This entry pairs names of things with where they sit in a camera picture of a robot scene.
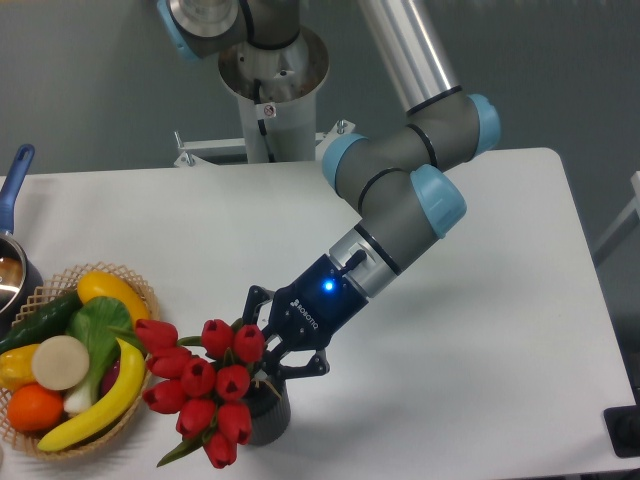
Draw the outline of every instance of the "black vase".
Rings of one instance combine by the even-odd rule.
[[[244,396],[244,402],[251,412],[251,438],[249,445],[267,445],[279,438],[291,420],[291,405],[284,380],[273,377],[267,379],[280,394],[278,397],[265,382],[258,387],[253,383]]]

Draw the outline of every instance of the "yellow pepper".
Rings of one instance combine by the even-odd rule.
[[[142,299],[127,282],[111,273],[93,270],[78,281],[78,296],[83,304],[96,297],[111,297],[120,300],[131,315],[131,323],[135,328],[141,318],[149,318],[149,310]]]
[[[34,383],[31,359],[40,344],[14,348],[0,355],[0,387],[12,392]]]

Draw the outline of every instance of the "robotiq logo text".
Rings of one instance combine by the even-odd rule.
[[[318,329],[318,323],[313,319],[313,317],[306,311],[306,309],[300,305],[300,300],[297,298],[291,302],[289,305],[298,309],[298,311],[302,314],[302,316],[309,322],[309,325],[313,327],[314,330]]]

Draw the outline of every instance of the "artificial tulip bouquet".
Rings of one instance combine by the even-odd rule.
[[[242,325],[241,319],[233,325],[216,319],[207,320],[201,336],[178,338],[176,327],[169,323],[138,320],[135,338],[124,339],[142,344],[150,354],[147,368],[164,379],[145,390],[142,399],[155,412],[179,414],[176,430],[182,442],[158,466],[200,448],[215,468],[234,463],[237,446],[249,443],[252,433],[251,412],[243,397],[259,386],[254,365],[265,349],[260,329]],[[187,347],[204,347],[206,358]]]

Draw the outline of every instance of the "wicker basket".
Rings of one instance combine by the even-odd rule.
[[[66,293],[76,287],[78,280],[85,273],[92,270],[100,270],[112,273],[125,280],[140,295],[146,304],[151,318],[159,319],[158,300],[147,282],[138,274],[129,270],[127,267],[106,263],[78,265],[65,270],[62,274],[54,275],[47,280],[42,287],[36,288],[34,294],[27,299],[27,303],[22,306],[20,313],[16,315],[14,325],[21,322],[32,312],[38,310],[40,306],[50,302],[54,298]],[[146,387],[151,377],[147,372],[140,391]],[[14,430],[7,420],[7,404],[11,398],[11,392],[0,388],[0,435],[2,439],[10,443],[15,450],[23,451],[31,457],[42,460],[64,460],[67,458],[77,457],[93,450],[100,448],[102,445],[114,438],[127,425],[131,416],[134,414],[141,402],[141,395],[138,395],[133,405],[124,413],[122,417],[115,423],[104,435],[94,439],[88,443],[76,447],[70,447],[61,452],[42,452],[38,450],[37,445],[41,437],[24,435]]]

